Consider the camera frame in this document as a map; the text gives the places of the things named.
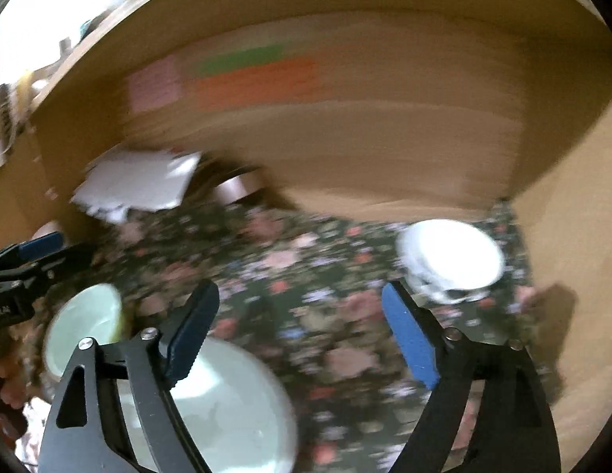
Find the silver screw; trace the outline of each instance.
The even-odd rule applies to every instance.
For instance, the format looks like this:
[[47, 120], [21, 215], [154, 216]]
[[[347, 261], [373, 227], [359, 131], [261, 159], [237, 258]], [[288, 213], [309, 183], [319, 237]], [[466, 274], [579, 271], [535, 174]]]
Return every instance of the silver screw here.
[[523, 343], [519, 340], [510, 340], [508, 344], [512, 350], [523, 350]]
[[446, 330], [444, 330], [444, 336], [446, 336], [446, 339], [449, 341], [459, 341], [462, 339], [461, 331], [455, 327], [447, 327]]
[[90, 349], [92, 345], [93, 345], [92, 338], [83, 338], [78, 342], [78, 348], [81, 350]]
[[152, 340], [157, 336], [157, 329], [155, 327], [146, 327], [140, 336], [144, 341]]

